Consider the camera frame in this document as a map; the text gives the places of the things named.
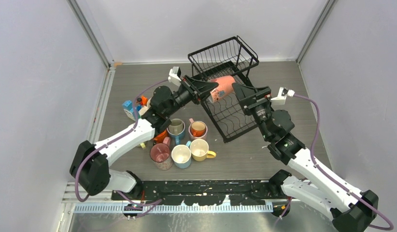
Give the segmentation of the salmon pink mug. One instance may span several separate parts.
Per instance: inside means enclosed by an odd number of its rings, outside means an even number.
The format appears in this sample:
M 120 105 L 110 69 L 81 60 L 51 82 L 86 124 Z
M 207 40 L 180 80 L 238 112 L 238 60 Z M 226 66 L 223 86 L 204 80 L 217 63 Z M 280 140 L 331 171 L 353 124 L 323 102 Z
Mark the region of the salmon pink mug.
M 210 92 L 209 97 L 209 101 L 215 103 L 234 91 L 232 84 L 236 81 L 233 76 L 227 75 L 212 79 L 210 82 L 218 83 L 218 87 Z

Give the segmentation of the light blue faceted mug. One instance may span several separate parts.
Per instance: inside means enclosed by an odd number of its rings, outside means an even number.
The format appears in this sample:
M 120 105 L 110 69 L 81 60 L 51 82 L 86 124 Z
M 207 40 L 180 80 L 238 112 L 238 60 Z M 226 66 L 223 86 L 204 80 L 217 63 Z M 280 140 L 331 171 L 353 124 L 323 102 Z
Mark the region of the light blue faceted mug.
M 185 145 L 176 145 L 172 152 L 171 158 L 174 164 L 180 169 L 186 169 L 191 164 L 191 150 L 190 150 L 191 141 L 188 141 Z

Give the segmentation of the black wire dish rack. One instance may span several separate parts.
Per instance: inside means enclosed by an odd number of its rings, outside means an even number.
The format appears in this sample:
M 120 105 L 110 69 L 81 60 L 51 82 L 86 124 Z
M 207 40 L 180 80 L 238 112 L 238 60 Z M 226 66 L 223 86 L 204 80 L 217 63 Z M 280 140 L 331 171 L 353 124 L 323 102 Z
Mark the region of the black wire dish rack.
M 237 35 L 191 52 L 187 57 L 193 78 L 219 84 L 201 105 L 223 141 L 231 142 L 255 129 L 254 118 L 242 111 L 232 84 L 252 86 L 249 72 L 259 64 L 257 53 Z

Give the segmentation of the pink patterned mug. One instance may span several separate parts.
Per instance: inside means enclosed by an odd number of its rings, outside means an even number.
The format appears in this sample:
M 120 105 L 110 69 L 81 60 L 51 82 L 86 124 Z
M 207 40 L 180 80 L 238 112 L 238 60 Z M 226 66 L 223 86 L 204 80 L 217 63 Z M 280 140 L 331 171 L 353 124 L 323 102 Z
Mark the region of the pink patterned mug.
M 170 137 L 165 137 L 162 143 L 155 144 L 150 150 L 150 158 L 160 170 L 168 170 L 173 165 L 170 150 Z

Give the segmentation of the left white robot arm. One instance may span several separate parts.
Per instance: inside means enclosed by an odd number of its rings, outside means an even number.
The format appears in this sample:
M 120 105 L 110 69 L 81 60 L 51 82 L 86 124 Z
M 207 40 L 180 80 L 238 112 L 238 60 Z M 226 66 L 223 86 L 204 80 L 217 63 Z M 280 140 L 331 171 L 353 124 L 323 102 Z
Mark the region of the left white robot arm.
M 86 140 L 79 144 L 70 174 L 75 179 L 74 191 L 80 202 L 104 190 L 120 191 L 130 200 L 138 199 L 142 188 L 136 176 L 129 171 L 111 170 L 110 166 L 140 143 L 165 131 L 170 125 L 170 116 L 179 109 L 189 102 L 200 104 L 218 87 L 215 81 L 200 81 L 188 76 L 173 81 L 178 86 L 176 91 L 162 82 L 154 85 L 150 107 L 142 116 L 135 117 L 135 123 L 103 141 L 92 144 Z

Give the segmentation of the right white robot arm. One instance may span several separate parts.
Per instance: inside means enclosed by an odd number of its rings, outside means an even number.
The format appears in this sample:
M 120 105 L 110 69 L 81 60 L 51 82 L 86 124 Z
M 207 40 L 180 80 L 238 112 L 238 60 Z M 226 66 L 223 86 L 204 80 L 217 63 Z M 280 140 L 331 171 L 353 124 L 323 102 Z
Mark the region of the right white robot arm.
M 373 191 L 361 191 L 340 178 L 314 156 L 313 147 L 306 147 L 291 133 L 295 125 L 289 113 L 272 106 L 283 104 L 295 92 L 282 87 L 273 98 L 269 87 L 237 83 L 232 87 L 243 112 L 254 117 L 272 156 L 309 180 L 305 184 L 280 170 L 269 180 L 270 194 L 278 199 L 284 195 L 299 199 L 329 218 L 340 232 L 364 231 L 378 215 L 379 198 Z

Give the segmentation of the yellow mug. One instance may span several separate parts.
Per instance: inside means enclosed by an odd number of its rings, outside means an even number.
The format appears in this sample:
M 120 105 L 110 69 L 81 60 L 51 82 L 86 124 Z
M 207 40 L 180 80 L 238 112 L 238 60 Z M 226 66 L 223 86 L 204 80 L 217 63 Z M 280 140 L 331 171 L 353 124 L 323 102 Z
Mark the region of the yellow mug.
M 209 144 L 203 139 L 193 140 L 189 148 L 195 161 L 204 161 L 216 157 L 216 153 L 209 149 Z

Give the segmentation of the light pink faceted mug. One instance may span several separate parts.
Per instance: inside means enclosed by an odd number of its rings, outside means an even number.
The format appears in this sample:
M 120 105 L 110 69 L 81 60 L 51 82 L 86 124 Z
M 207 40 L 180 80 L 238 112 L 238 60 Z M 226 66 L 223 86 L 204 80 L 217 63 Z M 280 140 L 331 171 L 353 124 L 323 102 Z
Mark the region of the light pink faceted mug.
M 191 140 L 207 138 L 208 127 L 204 122 L 190 118 L 189 123 L 188 132 Z

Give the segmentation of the cream floral mug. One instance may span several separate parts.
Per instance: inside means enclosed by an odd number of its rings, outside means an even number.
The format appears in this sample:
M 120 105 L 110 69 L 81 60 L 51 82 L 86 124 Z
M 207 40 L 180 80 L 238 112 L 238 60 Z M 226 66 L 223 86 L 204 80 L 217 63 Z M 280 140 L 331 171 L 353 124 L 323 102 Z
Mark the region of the cream floral mug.
M 152 99 L 152 98 L 149 98 L 149 99 L 148 99 L 148 102 L 147 102 L 147 104 L 146 104 L 147 109 L 149 109 L 149 108 L 151 107 L 151 99 Z

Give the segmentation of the beige grey cup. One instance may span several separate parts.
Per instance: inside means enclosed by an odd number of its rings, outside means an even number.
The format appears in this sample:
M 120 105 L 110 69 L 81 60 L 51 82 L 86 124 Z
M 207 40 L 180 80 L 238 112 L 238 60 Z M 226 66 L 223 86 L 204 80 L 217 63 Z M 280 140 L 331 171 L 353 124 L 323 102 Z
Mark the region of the beige grey cup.
M 171 119 L 168 126 L 168 131 L 173 135 L 182 133 L 184 131 L 184 122 L 179 118 Z

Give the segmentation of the large orange mug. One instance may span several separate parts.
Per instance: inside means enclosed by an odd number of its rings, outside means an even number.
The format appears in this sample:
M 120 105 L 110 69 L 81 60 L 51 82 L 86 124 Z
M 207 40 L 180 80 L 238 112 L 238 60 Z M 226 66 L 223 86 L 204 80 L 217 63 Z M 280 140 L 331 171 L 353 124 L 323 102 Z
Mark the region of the large orange mug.
M 160 133 L 158 136 L 154 138 L 155 143 L 163 143 L 163 140 L 168 136 L 167 130 L 164 130 L 162 133 Z

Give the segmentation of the small orange cup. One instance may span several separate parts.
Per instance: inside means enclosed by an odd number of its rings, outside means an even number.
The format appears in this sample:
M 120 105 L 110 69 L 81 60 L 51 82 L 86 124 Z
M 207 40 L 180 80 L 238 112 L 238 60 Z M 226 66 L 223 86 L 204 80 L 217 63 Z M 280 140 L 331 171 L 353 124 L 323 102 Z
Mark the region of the small orange cup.
M 191 124 L 190 132 L 194 137 L 201 137 L 206 132 L 206 125 L 203 122 L 195 121 Z

